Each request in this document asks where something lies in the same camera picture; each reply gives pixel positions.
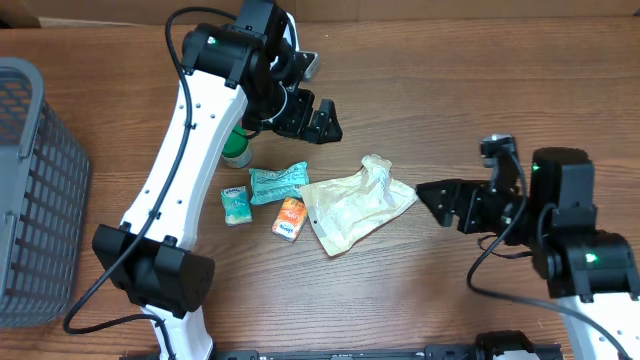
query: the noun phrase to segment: wood grain surface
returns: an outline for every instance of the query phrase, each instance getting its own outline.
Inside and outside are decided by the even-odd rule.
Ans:
[[[93,162],[76,296],[103,271],[91,250],[96,226],[118,224],[172,115],[177,77],[162,34],[159,27],[0,32],[0,56],[41,70],[47,100]],[[526,166],[539,147],[579,147],[596,164],[598,225],[640,253],[640,19],[303,24],[300,34],[322,60],[308,87],[335,100],[344,139],[316,146],[263,134],[251,166],[305,160],[312,181],[321,181],[351,175],[377,153],[393,162],[396,179],[415,185],[486,179],[477,144],[494,132],[517,136]],[[217,262],[204,313],[220,349],[422,347],[520,329],[535,342],[562,344],[571,357],[556,314],[466,288],[480,254],[475,237],[440,228],[422,204],[331,259],[310,226],[293,244],[270,233],[278,204],[255,207],[252,224],[226,226],[220,189],[248,184],[246,169],[218,168],[195,250]],[[490,259],[477,281],[546,298],[528,260]],[[138,311],[107,284],[74,325]],[[68,336],[59,321],[0,332],[2,359],[117,359],[156,349],[147,322],[86,336]]]

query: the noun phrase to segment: plastic bag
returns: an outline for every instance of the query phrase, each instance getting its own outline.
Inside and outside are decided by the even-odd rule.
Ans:
[[[287,197],[300,198],[300,187],[309,184],[307,163],[304,161],[285,170],[249,169],[249,173],[253,188],[253,205],[262,205]]]
[[[390,161],[367,155],[362,165],[353,176],[300,188],[311,226],[330,256],[351,249],[418,199],[412,187],[391,178]]]

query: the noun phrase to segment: crumpled plastic bag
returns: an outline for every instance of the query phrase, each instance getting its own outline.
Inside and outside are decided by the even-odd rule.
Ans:
[[[418,199],[412,187],[391,178],[390,161],[367,155],[362,165],[353,176],[300,188],[311,226],[329,256],[351,249]]]

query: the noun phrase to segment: green led light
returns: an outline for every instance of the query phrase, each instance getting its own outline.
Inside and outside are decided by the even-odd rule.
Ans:
[[[598,261],[598,257],[596,256],[596,254],[587,254],[587,255],[585,255],[585,257],[587,258],[587,262],[588,263],[592,263],[592,262]]]

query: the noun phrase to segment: teal snack package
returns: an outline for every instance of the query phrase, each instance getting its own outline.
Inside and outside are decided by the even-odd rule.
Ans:
[[[227,225],[234,226],[253,221],[246,186],[223,189],[221,194],[222,206],[224,206],[225,211],[224,220]]]
[[[249,169],[253,197],[251,204],[263,205],[287,197],[301,198],[300,187],[309,185],[307,162],[280,171]]]

